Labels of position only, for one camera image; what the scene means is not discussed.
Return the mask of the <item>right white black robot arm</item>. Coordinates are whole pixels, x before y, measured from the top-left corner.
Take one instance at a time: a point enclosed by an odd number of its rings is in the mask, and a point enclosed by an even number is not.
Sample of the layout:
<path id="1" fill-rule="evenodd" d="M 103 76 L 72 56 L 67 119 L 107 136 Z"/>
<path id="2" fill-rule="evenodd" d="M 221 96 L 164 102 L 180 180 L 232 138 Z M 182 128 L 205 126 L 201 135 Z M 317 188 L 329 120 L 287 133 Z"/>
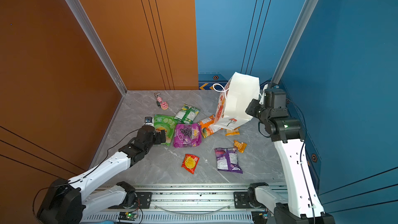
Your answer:
<path id="1" fill-rule="evenodd" d="M 305 152 L 304 126 L 288 113 L 282 89 L 264 89 L 261 99 L 253 99 L 246 113 L 264 124 L 279 154 L 288 196 L 283 198 L 267 184 L 253 184 L 251 202 L 267 207 L 277 224 L 333 224 L 315 190 Z"/>

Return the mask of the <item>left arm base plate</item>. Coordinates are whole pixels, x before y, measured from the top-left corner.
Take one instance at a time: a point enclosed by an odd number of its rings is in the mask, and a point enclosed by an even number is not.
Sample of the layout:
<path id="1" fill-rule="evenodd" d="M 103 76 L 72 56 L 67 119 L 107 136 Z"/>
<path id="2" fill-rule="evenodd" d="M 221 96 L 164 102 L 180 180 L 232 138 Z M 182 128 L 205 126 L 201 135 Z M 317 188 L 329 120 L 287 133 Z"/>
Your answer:
<path id="1" fill-rule="evenodd" d="M 125 200 L 119 204 L 109 207 L 109 209 L 149 209 L 152 200 L 152 192 L 136 192 L 128 194 Z"/>

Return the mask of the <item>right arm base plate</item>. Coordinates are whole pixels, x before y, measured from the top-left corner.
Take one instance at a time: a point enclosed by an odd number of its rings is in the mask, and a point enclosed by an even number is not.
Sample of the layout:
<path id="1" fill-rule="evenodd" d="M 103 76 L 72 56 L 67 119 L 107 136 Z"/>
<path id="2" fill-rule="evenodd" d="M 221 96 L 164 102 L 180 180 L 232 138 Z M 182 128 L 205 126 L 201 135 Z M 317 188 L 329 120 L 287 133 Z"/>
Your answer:
<path id="1" fill-rule="evenodd" d="M 250 197 L 248 192 L 234 192 L 234 207 L 237 209 L 247 209 L 247 208 L 258 208 L 250 202 Z"/>

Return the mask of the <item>purple white snack bag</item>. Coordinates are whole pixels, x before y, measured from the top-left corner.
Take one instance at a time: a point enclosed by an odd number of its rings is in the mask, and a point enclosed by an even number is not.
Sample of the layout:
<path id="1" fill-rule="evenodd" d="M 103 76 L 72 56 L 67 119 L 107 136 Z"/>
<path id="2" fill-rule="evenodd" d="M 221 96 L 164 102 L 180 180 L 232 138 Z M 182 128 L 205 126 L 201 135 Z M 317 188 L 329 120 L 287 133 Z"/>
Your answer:
<path id="1" fill-rule="evenodd" d="M 215 148 L 215 156 L 218 171 L 243 174 L 238 163 L 237 148 Z"/>

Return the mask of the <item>white floral paper bag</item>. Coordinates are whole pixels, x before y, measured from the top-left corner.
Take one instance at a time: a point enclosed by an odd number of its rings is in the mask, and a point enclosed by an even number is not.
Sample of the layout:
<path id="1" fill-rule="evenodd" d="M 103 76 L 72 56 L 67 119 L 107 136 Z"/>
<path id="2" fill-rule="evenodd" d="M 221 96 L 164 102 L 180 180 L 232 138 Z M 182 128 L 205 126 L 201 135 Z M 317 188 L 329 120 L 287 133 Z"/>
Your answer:
<path id="1" fill-rule="evenodd" d="M 260 80 L 257 77 L 234 73 L 228 83 L 219 91 L 214 125 L 234 130 L 252 119 L 246 109 L 260 94 Z"/>

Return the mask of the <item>green Lay's chips bag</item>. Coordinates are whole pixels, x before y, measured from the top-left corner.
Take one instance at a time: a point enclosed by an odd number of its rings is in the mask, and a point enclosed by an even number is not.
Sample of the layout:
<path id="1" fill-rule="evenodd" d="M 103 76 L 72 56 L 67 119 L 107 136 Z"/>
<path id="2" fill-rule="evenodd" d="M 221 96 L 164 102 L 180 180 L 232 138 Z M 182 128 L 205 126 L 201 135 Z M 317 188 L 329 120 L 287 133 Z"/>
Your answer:
<path id="1" fill-rule="evenodd" d="M 167 116 L 167 115 L 154 115 L 154 128 L 161 132 L 162 130 L 165 131 L 166 142 L 165 145 L 170 146 L 172 139 L 174 137 L 175 128 L 178 121 L 175 117 Z"/>

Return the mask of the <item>green twin snack pack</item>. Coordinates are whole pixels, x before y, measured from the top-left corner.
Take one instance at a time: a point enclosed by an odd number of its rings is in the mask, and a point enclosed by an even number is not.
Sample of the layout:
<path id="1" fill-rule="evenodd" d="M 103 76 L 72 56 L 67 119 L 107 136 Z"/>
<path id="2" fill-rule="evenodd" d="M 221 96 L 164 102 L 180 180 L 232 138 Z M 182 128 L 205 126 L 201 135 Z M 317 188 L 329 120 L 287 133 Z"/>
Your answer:
<path id="1" fill-rule="evenodd" d="M 200 109 L 188 104 L 184 104 L 180 111 L 174 117 L 179 123 L 192 124 L 199 114 Z"/>

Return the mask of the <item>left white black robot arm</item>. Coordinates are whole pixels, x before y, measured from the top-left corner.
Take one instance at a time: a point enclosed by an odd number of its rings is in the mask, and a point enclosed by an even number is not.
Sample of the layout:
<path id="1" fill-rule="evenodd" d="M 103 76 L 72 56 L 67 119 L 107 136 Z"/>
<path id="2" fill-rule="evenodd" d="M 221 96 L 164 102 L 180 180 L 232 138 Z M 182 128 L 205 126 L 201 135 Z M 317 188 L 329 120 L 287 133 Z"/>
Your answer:
<path id="1" fill-rule="evenodd" d="M 138 205 L 133 186 L 119 182 L 109 190 L 96 192 L 99 186 L 141 161 L 153 145 L 166 142 L 165 131 L 143 125 L 137 136 L 98 166 L 70 179 L 59 178 L 46 189 L 46 195 L 34 216 L 41 224 L 78 224 L 109 207 Z"/>

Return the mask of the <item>purple grape snack bag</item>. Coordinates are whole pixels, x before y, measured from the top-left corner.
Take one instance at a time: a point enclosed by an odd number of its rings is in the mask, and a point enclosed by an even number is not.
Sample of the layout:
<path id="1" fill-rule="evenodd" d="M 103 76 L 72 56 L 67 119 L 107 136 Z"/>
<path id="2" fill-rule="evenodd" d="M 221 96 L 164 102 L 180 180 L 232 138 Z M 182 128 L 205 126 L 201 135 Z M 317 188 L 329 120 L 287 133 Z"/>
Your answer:
<path id="1" fill-rule="evenodd" d="M 175 148 L 197 147 L 202 143 L 201 126 L 197 123 L 178 124 L 175 129 Z"/>

